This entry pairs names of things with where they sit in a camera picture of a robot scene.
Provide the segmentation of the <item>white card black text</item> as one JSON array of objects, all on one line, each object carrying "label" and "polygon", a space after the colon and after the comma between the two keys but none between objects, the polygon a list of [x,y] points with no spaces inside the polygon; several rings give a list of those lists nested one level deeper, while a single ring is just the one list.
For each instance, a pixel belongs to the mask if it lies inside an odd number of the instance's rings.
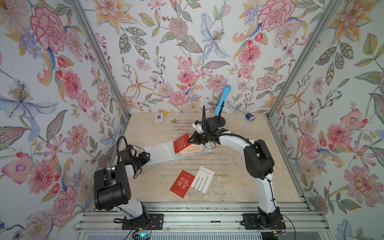
[{"label": "white card black text", "polygon": [[197,175],[195,176],[194,181],[192,182],[191,187],[203,194],[206,194],[213,179],[213,176],[213,171],[208,170],[204,167],[200,167],[199,171],[197,172]]}]

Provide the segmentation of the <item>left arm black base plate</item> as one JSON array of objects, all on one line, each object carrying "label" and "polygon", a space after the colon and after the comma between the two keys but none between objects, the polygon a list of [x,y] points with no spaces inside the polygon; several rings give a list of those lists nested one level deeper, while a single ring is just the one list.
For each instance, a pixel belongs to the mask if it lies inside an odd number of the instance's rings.
[{"label": "left arm black base plate", "polygon": [[142,214],[135,219],[124,218],[122,230],[162,230],[164,214]]}]

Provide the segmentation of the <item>red card pink characters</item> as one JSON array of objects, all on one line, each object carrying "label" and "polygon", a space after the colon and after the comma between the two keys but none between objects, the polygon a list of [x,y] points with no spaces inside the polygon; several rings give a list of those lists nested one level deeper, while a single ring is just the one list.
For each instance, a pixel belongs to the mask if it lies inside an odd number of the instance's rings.
[{"label": "red card pink characters", "polygon": [[186,196],[194,180],[194,175],[186,171],[181,171],[181,173],[171,186],[170,191],[183,199]]}]

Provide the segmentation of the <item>aluminium corner post left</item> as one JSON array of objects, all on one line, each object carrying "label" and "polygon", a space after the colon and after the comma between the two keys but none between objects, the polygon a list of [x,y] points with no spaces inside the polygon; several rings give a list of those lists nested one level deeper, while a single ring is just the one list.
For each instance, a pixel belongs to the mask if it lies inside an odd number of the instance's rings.
[{"label": "aluminium corner post left", "polygon": [[110,66],[108,65],[108,61],[105,59],[103,51],[99,45],[98,39],[96,37],[96,34],[94,33],[92,26],[90,25],[85,10],[82,8],[81,1],[78,0],[69,0],[69,4],[71,5],[71,8],[73,9],[78,22],[80,23],[80,26],[84,29],[86,38],[92,48],[92,50],[95,53],[95,58],[97,60],[97,63],[99,64],[101,70],[106,76],[107,82],[110,84],[110,89],[112,90],[113,94],[116,97],[116,100],[118,102],[118,105],[120,107],[121,112],[125,116],[127,120],[130,119],[130,113],[129,110],[126,107],[126,104],[123,100],[122,94],[119,91],[119,88],[117,86],[117,83],[114,79],[112,70]]}]

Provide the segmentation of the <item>cream card red top band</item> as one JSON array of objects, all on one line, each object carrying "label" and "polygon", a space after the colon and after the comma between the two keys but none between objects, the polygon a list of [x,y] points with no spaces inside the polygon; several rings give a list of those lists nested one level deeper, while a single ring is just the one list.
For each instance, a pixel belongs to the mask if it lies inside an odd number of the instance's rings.
[{"label": "cream card red top band", "polygon": [[203,150],[204,149],[203,149],[202,145],[191,144],[188,147],[186,147],[185,149],[181,150],[180,154],[182,156],[186,156],[186,155],[201,153]]}]

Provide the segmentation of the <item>white playing card box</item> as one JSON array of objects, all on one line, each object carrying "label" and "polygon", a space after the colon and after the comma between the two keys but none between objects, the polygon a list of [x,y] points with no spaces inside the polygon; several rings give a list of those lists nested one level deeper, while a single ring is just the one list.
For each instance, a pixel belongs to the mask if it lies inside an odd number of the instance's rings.
[{"label": "white playing card box", "polygon": [[155,124],[162,124],[164,122],[164,114],[155,115]]}]

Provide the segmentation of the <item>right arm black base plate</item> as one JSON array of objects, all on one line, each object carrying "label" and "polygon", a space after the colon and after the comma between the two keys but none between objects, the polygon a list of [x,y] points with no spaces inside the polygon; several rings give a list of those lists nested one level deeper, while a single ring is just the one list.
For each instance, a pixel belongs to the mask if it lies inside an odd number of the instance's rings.
[{"label": "right arm black base plate", "polygon": [[281,214],[243,214],[240,225],[246,230],[285,230],[286,224]]}]

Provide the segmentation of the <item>aluminium corner post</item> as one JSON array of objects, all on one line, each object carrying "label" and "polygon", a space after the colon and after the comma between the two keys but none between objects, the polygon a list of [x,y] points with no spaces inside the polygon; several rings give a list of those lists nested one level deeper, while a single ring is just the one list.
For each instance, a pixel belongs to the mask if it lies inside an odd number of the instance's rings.
[{"label": "aluminium corner post", "polygon": [[119,88],[117,86],[117,83],[114,79],[112,70],[110,66],[108,65],[108,61],[105,59],[103,51],[99,45],[98,39],[96,37],[96,34],[94,33],[92,26],[90,25],[85,10],[82,8],[81,1],[78,0],[69,0],[69,4],[71,5],[71,8],[73,9],[78,22],[80,23],[80,26],[84,29],[86,38],[92,48],[92,50],[95,53],[95,58],[97,60],[97,63],[99,64],[101,70],[106,76],[107,82],[110,84],[110,89],[112,90],[113,94],[116,97],[116,100],[118,102],[118,105],[120,107],[121,112],[125,116],[127,120],[130,119],[130,113],[129,110],[126,107],[126,104],[123,100],[122,94],[119,91]]},{"label": "aluminium corner post", "polygon": [[291,71],[291,73],[288,75],[287,80],[283,84],[282,89],[279,91],[279,94],[277,95],[277,98],[272,106],[272,108],[269,110],[268,114],[266,115],[268,120],[271,120],[272,117],[278,112],[278,108],[282,104],[285,95],[287,94],[288,90],[290,89],[291,85],[293,84],[294,80],[296,79],[297,75],[300,73],[301,68],[305,65],[306,61],[308,60],[311,52],[315,49],[316,45],[318,44],[318,41],[327,28],[327,25],[331,21],[331,18],[336,13],[339,5],[342,1],[328,1],[328,4],[325,6],[325,9],[316,24],[316,27],[313,30],[313,35],[309,38],[307,44],[303,48],[303,51],[297,58],[297,63],[294,64],[294,67]]}]

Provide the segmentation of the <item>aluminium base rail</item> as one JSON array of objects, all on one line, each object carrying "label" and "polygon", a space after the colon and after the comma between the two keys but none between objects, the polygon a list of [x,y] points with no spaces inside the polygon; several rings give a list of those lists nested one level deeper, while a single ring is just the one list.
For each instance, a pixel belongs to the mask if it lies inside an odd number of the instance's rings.
[{"label": "aluminium base rail", "polygon": [[305,202],[279,203],[283,217],[270,229],[250,220],[258,212],[258,203],[183,203],[144,202],[154,223],[141,232],[131,230],[114,219],[123,216],[114,211],[84,213],[75,224],[76,240],[116,239],[130,240],[151,236],[153,240],[262,240],[276,231],[272,239],[278,240],[332,240],[334,239],[325,217],[311,211]]}]

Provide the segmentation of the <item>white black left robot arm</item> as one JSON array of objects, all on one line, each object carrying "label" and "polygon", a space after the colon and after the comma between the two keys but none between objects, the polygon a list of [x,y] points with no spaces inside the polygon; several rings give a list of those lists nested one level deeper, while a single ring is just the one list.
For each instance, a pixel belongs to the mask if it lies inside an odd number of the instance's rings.
[{"label": "white black left robot arm", "polygon": [[136,147],[129,145],[127,139],[121,136],[117,140],[117,164],[94,174],[94,203],[101,211],[118,211],[124,221],[141,224],[150,220],[146,207],[132,197],[129,178],[136,178],[142,167],[150,161],[151,154],[142,150],[137,153]]}]

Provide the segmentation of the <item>red money card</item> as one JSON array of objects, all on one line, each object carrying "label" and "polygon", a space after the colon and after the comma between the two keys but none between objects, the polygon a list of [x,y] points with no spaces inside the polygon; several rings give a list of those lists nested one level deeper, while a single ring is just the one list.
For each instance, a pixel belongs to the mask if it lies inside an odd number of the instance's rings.
[{"label": "red money card", "polygon": [[188,142],[189,138],[190,138],[189,133],[186,133],[173,142],[175,154],[180,153],[182,150],[186,149],[191,145],[191,143]]}]

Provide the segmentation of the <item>small blue cylinder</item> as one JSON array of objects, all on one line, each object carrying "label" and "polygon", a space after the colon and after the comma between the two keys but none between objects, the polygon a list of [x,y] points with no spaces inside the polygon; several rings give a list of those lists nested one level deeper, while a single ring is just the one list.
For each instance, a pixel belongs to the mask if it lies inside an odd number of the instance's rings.
[{"label": "small blue cylinder", "polygon": [[246,114],[246,119],[248,121],[254,121],[255,120],[255,116],[253,114],[251,114],[251,113],[247,113]]}]

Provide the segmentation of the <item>aluminium corner post right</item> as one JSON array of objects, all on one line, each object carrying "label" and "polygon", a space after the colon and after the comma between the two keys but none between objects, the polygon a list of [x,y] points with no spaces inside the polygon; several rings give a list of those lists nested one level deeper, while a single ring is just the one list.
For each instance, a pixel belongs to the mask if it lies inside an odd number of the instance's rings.
[{"label": "aluminium corner post right", "polygon": [[339,5],[342,1],[328,1],[328,4],[325,6],[325,9],[316,24],[316,27],[313,30],[313,35],[309,38],[307,44],[303,48],[303,51],[297,58],[297,63],[294,64],[294,67],[291,71],[291,73],[288,75],[287,80],[283,84],[282,89],[279,91],[279,94],[277,95],[277,98],[272,106],[272,108],[269,110],[268,114],[266,115],[268,120],[271,120],[272,117],[278,112],[278,108],[282,104],[285,95],[287,94],[288,90],[290,89],[291,85],[293,84],[294,80],[296,79],[297,75],[300,73],[301,68],[305,65],[306,61],[308,60],[311,52],[315,49],[316,45],[318,44],[318,41],[327,28],[327,25],[331,21],[331,18],[336,13]]}]

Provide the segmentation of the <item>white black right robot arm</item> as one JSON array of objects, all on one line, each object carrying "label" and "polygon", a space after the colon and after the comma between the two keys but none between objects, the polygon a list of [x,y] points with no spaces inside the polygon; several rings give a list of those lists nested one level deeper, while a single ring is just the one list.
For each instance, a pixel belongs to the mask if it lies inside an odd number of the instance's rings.
[{"label": "white black right robot arm", "polygon": [[240,224],[246,230],[285,230],[285,220],[274,195],[275,161],[266,143],[263,140],[251,141],[220,128],[213,118],[206,117],[205,108],[203,108],[202,120],[195,121],[193,127],[196,131],[187,140],[188,143],[205,145],[212,142],[243,154],[247,172],[256,179],[259,195],[258,212],[243,214]]}]

